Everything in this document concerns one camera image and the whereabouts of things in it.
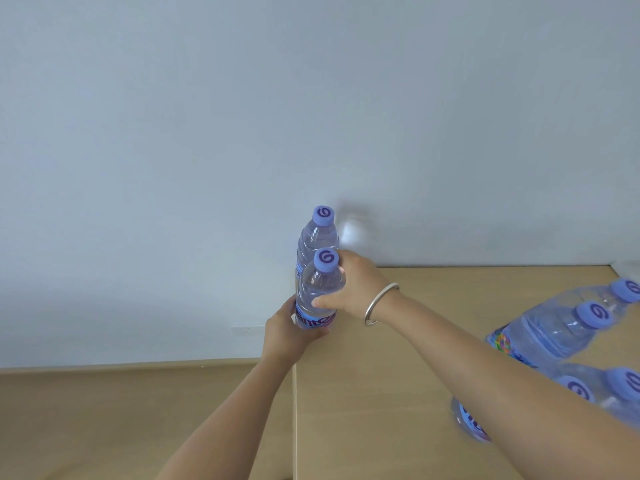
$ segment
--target purple bottle cap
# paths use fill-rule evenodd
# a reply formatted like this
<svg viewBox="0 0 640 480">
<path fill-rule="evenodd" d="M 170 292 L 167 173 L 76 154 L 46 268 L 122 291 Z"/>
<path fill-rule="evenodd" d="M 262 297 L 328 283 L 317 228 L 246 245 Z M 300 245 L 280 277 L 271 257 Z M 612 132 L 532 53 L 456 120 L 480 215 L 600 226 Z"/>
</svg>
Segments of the purple bottle cap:
<svg viewBox="0 0 640 480">
<path fill-rule="evenodd" d="M 327 205 L 318 205 L 314 209 L 314 215 L 311 217 L 314 224 L 318 227 L 328 227 L 333 224 L 333 217 L 335 216 L 335 212 L 333 209 Z"/>
<path fill-rule="evenodd" d="M 562 377 L 559 377 L 558 379 L 554 379 L 554 380 L 558 384 L 560 384 L 561 386 L 566 387 L 570 391 L 572 391 L 572 392 L 576 393 L 577 395 L 579 395 L 580 397 L 586 399 L 588 402 L 590 402 L 590 403 L 595 403 L 596 402 L 596 398 L 593 395 L 593 393 L 591 392 L 591 389 L 589 389 L 589 386 L 587 386 L 587 384 L 582 382 L 577 377 L 562 376 Z"/>
<path fill-rule="evenodd" d="M 607 382 L 622 399 L 640 401 L 640 374 L 628 367 L 614 367 L 607 371 Z"/>
<path fill-rule="evenodd" d="M 635 303 L 640 301 L 640 285 L 635 281 L 626 278 L 620 278 L 609 285 L 611 291 L 620 299 L 627 303 Z"/>
<path fill-rule="evenodd" d="M 613 325 L 609 311 L 597 301 L 585 301 L 575 307 L 575 312 L 588 326 L 596 329 Z"/>
<path fill-rule="evenodd" d="M 314 256 L 314 266 L 320 273 L 331 273 L 338 268 L 340 256 L 338 253 L 329 248 L 322 248 L 316 251 Z"/>
</svg>

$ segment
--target water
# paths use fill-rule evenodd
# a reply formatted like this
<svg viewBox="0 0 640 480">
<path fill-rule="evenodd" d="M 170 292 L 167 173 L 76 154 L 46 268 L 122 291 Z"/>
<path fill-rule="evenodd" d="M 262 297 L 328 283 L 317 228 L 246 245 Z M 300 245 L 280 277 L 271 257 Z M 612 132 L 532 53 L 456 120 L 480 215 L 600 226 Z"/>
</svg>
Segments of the water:
<svg viewBox="0 0 640 480">
<path fill-rule="evenodd" d="M 340 291 L 344 277 L 338 268 L 338 253 L 329 248 L 316 251 L 314 259 L 302 272 L 296 295 L 296 324 L 300 328 L 330 325 L 336 310 L 316 308 L 311 302 L 316 296 Z"/>
<path fill-rule="evenodd" d="M 451 398 L 451 413 L 453 414 L 453 419 L 466 434 L 482 443 L 491 442 L 489 435 L 486 434 L 485 430 L 480 427 L 473 416 L 464 409 L 462 404 L 460 404 L 459 400 L 455 397 Z"/>
<path fill-rule="evenodd" d="M 335 213 L 331 207 L 319 205 L 314 209 L 311 220 L 302 229 L 298 240 L 298 262 L 296 263 L 296 284 L 305 268 L 314 260 L 316 251 L 322 248 L 338 249 L 340 238 L 333 223 Z"/>
<path fill-rule="evenodd" d="M 587 348 L 599 331 L 614 323 L 613 315 L 595 301 L 574 308 L 545 302 L 485 341 L 530 367 L 551 367 Z"/>
<path fill-rule="evenodd" d="M 620 278 L 608 285 L 585 286 L 568 290 L 546 300 L 539 306 L 578 306 L 585 301 L 596 301 L 612 314 L 613 322 L 620 323 L 629 305 L 640 301 L 640 285 Z"/>
<path fill-rule="evenodd" d="M 603 371 L 578 363 L 560 363 L 541 372 L 620 421 L 640 429 L 640 373 L 627 367 Z"/>
</svg>

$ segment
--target table top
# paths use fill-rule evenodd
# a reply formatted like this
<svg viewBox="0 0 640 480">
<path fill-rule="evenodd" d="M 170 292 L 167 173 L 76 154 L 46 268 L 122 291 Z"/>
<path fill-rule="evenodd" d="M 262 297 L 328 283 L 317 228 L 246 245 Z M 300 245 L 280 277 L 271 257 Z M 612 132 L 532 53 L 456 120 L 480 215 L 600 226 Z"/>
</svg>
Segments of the table top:
<svg viewBox="0 0 640 480">
<path fill-rule="evenodd" d="M 608 266 L 388 268 L 407 296 L 477 337 L 563 290 L 605 284 Z M 640 306 L 572 359 L 640 369 Z M 298 480 L 518 479 L 494 445 L 455 425 L 451 394 L 384 324 L 338 314 L 294 370 Z"/>
</svg>

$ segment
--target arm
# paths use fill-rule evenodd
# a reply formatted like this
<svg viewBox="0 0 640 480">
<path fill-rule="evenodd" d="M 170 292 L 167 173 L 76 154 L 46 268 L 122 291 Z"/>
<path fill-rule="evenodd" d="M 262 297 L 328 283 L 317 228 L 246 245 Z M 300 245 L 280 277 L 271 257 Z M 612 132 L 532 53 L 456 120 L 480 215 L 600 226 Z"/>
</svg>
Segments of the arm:
<svg viewBox="0 0 640 480">
<path fill-rule="evenodd" d="M 328 329 L 302 330 L 290 298 L 266 324 L 260 362 L 240 386 L 173 454 L 156 480 L 246 480 L 271 403 L 309 343 Z"/>
<path fill-rule="evenodd" d="M 355 253 L 340 251 L 340 264 L 345 288 L 314 306 L 363 317 L 388 280 Z M 371 318 L 411 343 L 525 478 L 637 477 L 640 436 L 596 405 L 396 290 Z"/>
</svg>

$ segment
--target bracelet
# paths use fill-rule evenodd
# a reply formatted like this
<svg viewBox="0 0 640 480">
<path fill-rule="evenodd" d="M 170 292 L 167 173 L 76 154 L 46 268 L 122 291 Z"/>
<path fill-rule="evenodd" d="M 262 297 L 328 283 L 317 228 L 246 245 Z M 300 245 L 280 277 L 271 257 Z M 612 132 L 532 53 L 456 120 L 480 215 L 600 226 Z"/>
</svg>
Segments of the bracelet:
<svg viewBox="0 0 640 480">
<path fill-rule="evenodd" d="M 400 285 L 398 283 L 391 283 L 390 285 L 385 286 L 383 288 L 383 290 L 380 291 L 380 293 L 378 293 L 378 295 L 375 298 L 373 298 L 373 301 L 371 302 L 371 304 L 367 308 L 367 313 L 364 314 L 364 325 L 365 326 L 372 326 L 372 325 L 375 325 L 376 323 L 378 323 L 377 320 L 373 320 L 373 321 L 369 320 L 369 316 L 371 315 L 371 312 L 373 311 L 373 308 L 380 301 L 380 298 L 382 298 L 387 293 L 387 291 L 391 290 L 392 288 L 395 288 L 396 290 L 400 290 Z"/>
</svg>

